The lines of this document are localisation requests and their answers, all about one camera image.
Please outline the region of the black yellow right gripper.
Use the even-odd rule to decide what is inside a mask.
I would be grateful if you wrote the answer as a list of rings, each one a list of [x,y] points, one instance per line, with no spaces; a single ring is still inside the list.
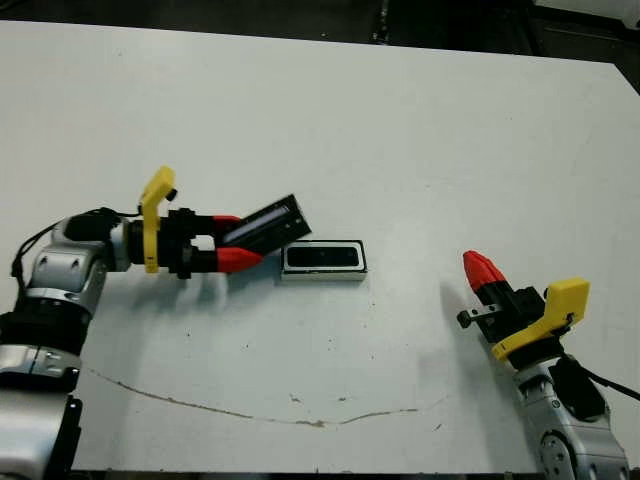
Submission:
[[[560,338],[585,315],[590,283],[580,277],[557,281],[544,294],[534,287],[513,288],[483,254],[463,254],[467,281],[481,305],[460,311],[463,328],[477,325],[492,355],[523,370],[562,355]]]

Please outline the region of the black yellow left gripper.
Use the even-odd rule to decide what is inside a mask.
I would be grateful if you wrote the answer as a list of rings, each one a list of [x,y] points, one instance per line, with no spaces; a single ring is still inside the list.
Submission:
[[[209,251],[194,250],[195,235],[220,236],[236,228],[241,218],[233,215],[196,215],[194,227],[188,209],[159,213],[162,202],[177,195],[175,172],[161,166],[145,185],[138,201],[138,220],[128,226],[128,258],[142,265],[146,273],[166,268],[179,279],[190,279],[194,273],[235,273],[248,270],[263,261],[261,254],[240,247],[221,247]]]

